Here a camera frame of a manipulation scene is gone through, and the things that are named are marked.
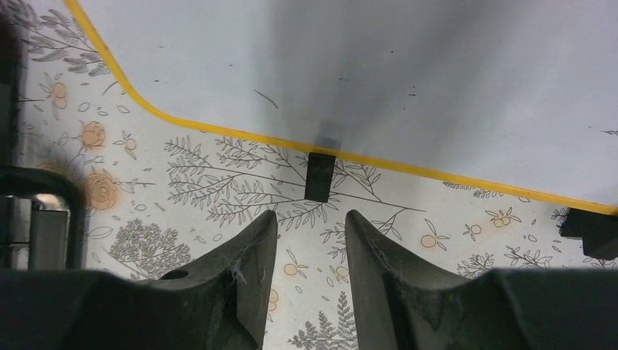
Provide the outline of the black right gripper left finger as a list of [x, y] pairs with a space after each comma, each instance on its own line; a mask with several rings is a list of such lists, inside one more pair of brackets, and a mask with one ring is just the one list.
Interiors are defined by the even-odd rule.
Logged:
[[3, 271], [3, 349], [261, 349], [275, 212], [158, 280], [103, 271]]

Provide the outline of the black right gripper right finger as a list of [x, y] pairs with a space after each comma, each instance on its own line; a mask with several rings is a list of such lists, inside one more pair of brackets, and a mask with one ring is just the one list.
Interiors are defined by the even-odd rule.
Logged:
[[615, 349], [617, 271], [491, 269], [467, 279], [347, 213], [360, 349]]

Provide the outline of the yellow framed whiteboard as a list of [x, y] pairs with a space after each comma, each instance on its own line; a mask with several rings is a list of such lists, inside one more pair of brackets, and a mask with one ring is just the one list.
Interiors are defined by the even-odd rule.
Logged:
[[615, 1], [67, 1], [175, 125], [617, 212]]

